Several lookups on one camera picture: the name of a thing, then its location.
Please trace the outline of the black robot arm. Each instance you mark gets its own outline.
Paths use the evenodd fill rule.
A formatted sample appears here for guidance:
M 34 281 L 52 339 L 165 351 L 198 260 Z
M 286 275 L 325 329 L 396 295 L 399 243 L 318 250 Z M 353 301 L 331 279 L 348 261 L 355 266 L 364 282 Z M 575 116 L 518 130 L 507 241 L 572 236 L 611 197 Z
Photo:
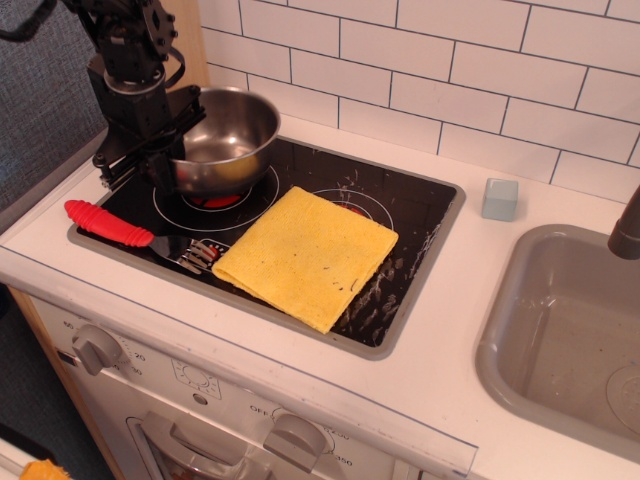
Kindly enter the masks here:
M 114 190 L 132 175 L 162 193 L 187 190 L 178 172 L 185 135 L 205 117 L 197 85 L 177 88 L 186 67 L 172 43 L 174 15 L 158 1 L 68 1 L 95 56 L 87 73 L 108 129 L 93 156 L 103 185 Z

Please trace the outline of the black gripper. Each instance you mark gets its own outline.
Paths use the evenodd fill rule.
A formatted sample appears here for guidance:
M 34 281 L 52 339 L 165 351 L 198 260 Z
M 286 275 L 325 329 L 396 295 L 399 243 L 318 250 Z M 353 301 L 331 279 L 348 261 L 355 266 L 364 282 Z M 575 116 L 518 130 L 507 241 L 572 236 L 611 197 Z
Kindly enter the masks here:
M 149 83 L 118 82 L 99 55 L 87 70 L 108 124 L 92 159 L 103 186 L 117 189 L 140 174 L 161 194 L 173 194 L 171 162 L 186 157 L 184 135 L 205 118 L 201 88 L 189 85 L 169 92 L 162 70 Z

